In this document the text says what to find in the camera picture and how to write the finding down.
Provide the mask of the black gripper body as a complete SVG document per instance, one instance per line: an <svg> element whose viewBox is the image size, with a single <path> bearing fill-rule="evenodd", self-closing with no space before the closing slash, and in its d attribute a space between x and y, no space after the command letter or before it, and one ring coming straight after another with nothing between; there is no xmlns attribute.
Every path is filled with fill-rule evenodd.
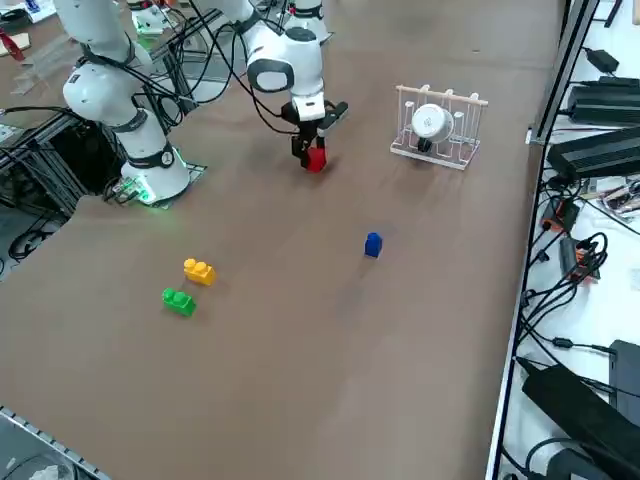
<svg viewBox="0 0 640 480"><path fill-rule="evenodd" d="M297 128L297 132L295 134L299 132L308 133L313 136L313 141L315 141L317 134L324 134L326 137L326 131L332 126L332 116L325 115L323 118L316 120L297 119L294 122L294 125Z"/></svg>

